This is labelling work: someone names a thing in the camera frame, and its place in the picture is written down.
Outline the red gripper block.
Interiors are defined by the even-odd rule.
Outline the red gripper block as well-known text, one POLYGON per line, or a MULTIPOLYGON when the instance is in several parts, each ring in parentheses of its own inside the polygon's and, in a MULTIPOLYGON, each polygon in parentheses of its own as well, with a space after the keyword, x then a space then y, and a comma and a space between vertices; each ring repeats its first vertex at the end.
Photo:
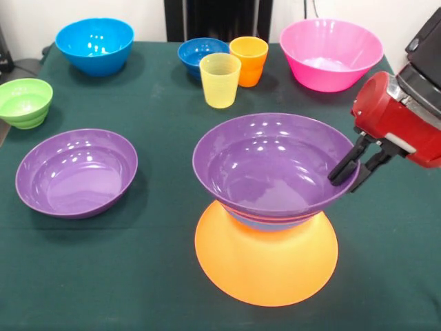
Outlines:
MULTIPOLYGON (((414 163, 424 168, 440 167, 440 117, 407 94, 393 75, 380 71, 368 79, 358 92, 351 113, 356 127, 374 139, 389 141, 384 140, 381 151, 361 164, 350 193, 392 160, 392 143, 402 148, 414 163)), ((366 149, 366 136, 359 136, 353 148, 329 173, 327 178, 333 186, 341 185, 352 175, 366 149)))

